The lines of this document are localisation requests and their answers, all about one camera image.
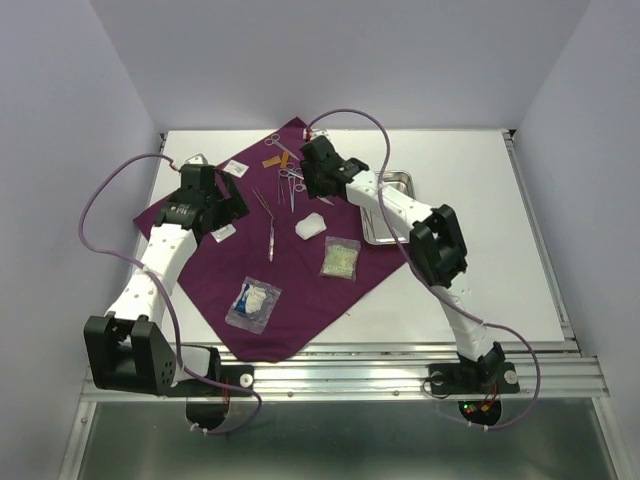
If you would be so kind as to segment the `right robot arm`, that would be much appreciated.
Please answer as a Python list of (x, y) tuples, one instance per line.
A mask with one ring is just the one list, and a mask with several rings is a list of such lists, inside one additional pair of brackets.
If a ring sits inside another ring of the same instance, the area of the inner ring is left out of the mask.
[(431, 207), (387, 185), (364, 162), (343, 159), (324, 136), (306, 142), (301, 152), (311, 198), (339, 197), (382, 218), (392, 234), (408, 241), (408, 263), (438, 299), (453, 331), (461, 381), (472, 390), (491, 384), (504, 352), (486, 324), (465, 315), (461, 298), (450, 291), (467, 269), (467, 247), (455, 211), (446, 204)]

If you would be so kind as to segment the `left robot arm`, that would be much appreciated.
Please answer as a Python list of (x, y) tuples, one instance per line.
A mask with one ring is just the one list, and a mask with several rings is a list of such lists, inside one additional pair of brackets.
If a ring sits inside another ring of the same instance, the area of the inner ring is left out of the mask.
[(179, 341), (169, 343), (160, 322), (177, 316), (171, 294), (201, 242), (246, 216), (232, 177), (212, 165), (188, 164), (179, 188), (157, 213), (141, 258), (128, 257), (131, 278), (102, 316), (90, 317), (83, 336), (96, 387), (157, 396), (200, 396), (219, 391), (249, 394), (222, 382), (219, 353), (193, 347), (189, 368)]

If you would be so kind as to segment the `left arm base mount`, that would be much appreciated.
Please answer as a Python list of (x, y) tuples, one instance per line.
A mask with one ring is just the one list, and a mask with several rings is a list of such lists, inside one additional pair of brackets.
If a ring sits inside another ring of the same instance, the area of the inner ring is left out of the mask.
[(192, 432), (229, 435), (255, 419), (262, 400), (254, 390), (253, 366), (225, 364), (218, 349), (204, 345), (184, 346), (182, 359), (168, 395), (187, 399), (185, 416)]

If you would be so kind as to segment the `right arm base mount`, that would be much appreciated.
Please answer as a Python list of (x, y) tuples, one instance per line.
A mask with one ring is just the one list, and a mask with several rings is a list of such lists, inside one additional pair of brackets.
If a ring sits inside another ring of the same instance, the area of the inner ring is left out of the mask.
[(461, 354), (458, 358), (457, 363), (428, 365), (423, 392), (438, 400), (461, 396), (457, 404), (465, 421), (486, 429), (496, 427), (502, 415), (499, 396), (520, 392), (514, 364), (505, 360), (498, 342), (494, 342), (489, 353), (477, 361)]

